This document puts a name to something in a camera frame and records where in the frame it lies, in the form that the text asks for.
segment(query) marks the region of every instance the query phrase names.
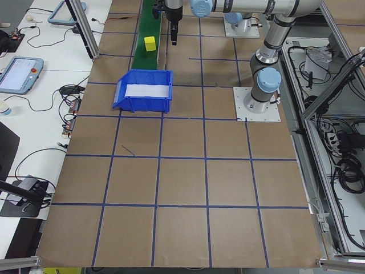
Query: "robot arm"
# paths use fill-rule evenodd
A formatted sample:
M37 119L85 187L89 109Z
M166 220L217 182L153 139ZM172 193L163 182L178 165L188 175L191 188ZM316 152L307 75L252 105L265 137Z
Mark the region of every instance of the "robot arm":
M244 105L256 114L263 113L270 98L281 83L280 73L270 67L277 63L278 52L286 39L296 17L304 16L317 9L323 0L190 0L192 13L203 18L212 11L223 13L275 14L263 45L250 61L254 86L247 94ZM177 27L183 17L183 0L157 0L171 23L171 41L176 45Z
M280 14L266 36L267 49L260 50L263 56L260 58L266 63L266 57L272 58L271 50L277 52L277 47L281 48L295 17L311 13L321 3L322 0L190 0L190 8L192 13L200 18L206 17L214 11ZM176 45L179 21L183 18L183 0L156 0L153 9L155 18L159 16L158 11L166 13L171 24L171 41L173 45Z

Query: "white table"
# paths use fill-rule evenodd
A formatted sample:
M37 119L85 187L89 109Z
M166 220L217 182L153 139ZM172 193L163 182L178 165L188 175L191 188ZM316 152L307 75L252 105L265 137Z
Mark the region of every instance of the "white table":
M34 0L31 7L38 7L46 10L56 8L60 0ZM87 5L86 15L92 30L102 32L104 26L97 22L92 22L91 18L104 21L110 9L112 0L82 0ZM36 21L42 21L36 25L40 28L40 36L31 41L35 46L57 42L63 39L65 30L68 26L51 25L47 22L49 13L39 10L30 10L27 14L31 15ZM34 26L23 18L19 24L22 27ZM37 29L24 29L25 39L22 41L16 53L9 53L0 59L0 70L5 68L13 56L35 57L44 60L44 68L39 79L33 88L26 95L21 95L30 100L35 109L45 109L51 106L52 93L65 84L77 84L86 78L91 71L92 61L88 57L80 35L68 31L66 40L51 47L41 47L35 49L27 44L27 40L38 33ZM101 35L94 34L97 43L100 42ZM0 99L5 99L11 94L0 94ZM43 148L61 148L56 143L68 143L68 139L62 138L62 124L58 106L62 101L57 92L54 96L55 103L50 111L33 112L28 106L28 102L20 98L11 98L7 104L11 107L10 116L0 116L0 122L14 131L20 138L17 155L9 175L14 175L14 171L19 162L33 151ZM67 113L68 107L63 104L61 113ZM42 151L32 155L20 167L19 176L31 174L48 179L57 184L61 171L64 153L60 151ZM1 199L6 198L6 193L1 193ZM38 218L47 219L48 208L42 209ZM0 259L4 259L20 218L0 217Z

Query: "brown cardboard surface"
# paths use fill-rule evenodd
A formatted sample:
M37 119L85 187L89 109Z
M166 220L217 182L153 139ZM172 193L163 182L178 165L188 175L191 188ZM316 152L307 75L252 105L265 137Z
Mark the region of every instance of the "brown cardboard surface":
M68 154L111 155L118 118L78 117Z
M53 202L102 203L111 158L66 157Z
M262 47L264 35L259 28L260 39L234 39L238 60L249 61L254 52Z
M249 157L247 133L244 123L209 120L205 122L205 127L206 154L208 157Z
M181 35L199 35L199 18L184 17L179 22L179 34L181 34Z
M201 87L174 87L171 111L165 117L202 118Z
M321 253L309 210L263 209L261 215L271 267L316 267Z
M204 157L202 121L164 120L161 154L174 157Z
M297 162L256 161L254 170L260 205L308 205Z
M204 89L205 117L216 119L236 119L233 91L231 88Z
M204 86L239 86L237 64L235 61L203 60Z
M132 18L107 21L102 53L126 57L94 63L38 251L45 265L314 266L319 249L281 106L281 123L236 121L232 86L252 85L244 60L260 41L223 38L221 14L184 17L178 45L160 41L160 69L173 70L170 113L111 110L139 7L113 1L109 18Z
M138 8L138 4L133 3L135 8ZM125 13L118 14L109 14L108 18L112 20L107 20L105 22L104 32L105 33L134 33L136 31L137 25L137 15L136 14L128 14L127 11ZM121 17L130 17L125 20L118 20Z
M349 49L353 54L359 52L359 47L364 46L365 25L364 26L338 26Z
M115 155L157 156L160 130L161 119L121 119Z
M53 205L36 255L44 267L87 267L92 263L101 207Z
M204 160L161 159L159 204L206 205Z
M139 267L151 263L153 208L107 207L96 267Z
M209 266L206 209L157 210L155 266L166 265Z
M118 80L127 73L128 64L129 57L103 55L94 61L89 82L117 84Z
M114 158L107 202L154 204L157 159Z
M200 22L201 35L225 37L223 16L207 17Z
M209 160L209 204L255 206L255 190L249 161Z
M233 39L225 37L202 37L202 57L204 59L236 59Z
M238 62L238 69L240 70L240 80L242 87L252 87L253 78L249 62Z
M365 1L325 0L325 3L336 24L365 26Z
M254 158L295 159L290 133L285 124L250 122L248 125Z
M110 13L138 13L141 0L113 0Z
M167 69L173 71L174 84L201 85L201 65L199 58L199 37L178 37L178 46L169 41Z
M115 89L116 84L87 84L79 114L119 116L120 109L112 108Z
M213 208L209 214L216 267L266 266L256 209Z
M104 33L99 43L100 53L130 56L134 36L126 33Z

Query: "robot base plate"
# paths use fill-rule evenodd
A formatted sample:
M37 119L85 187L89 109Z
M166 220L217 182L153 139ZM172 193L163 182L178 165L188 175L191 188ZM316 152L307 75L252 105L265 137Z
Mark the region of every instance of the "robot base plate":
M269 105L267 111L261 114L252 113L244 106L245 96L251 92L251 89L251 87L233 87L237 120L245 121L247 119L249 122L280 122L281 120L277 104ZM274 95L271 98L271 101L275 101Z
M226 37L238 37L238 38L251 38L251 39L259 39L260 33L258 32L257 26L251 26L249 31L243 31L240 27L233 28L230 23L223 17L224 20L224 29L226 32ZM256 24L256 20L252 18L252 24Z

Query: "blue plastic bin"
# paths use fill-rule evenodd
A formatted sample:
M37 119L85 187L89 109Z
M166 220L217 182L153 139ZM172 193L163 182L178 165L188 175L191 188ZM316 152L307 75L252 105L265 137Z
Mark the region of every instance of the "blue plastic bin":
M168 97L126 96L127 84L164 85L169 87ZM128 111L170 111L172 100L171 70L130 70L119 79L113 108Z

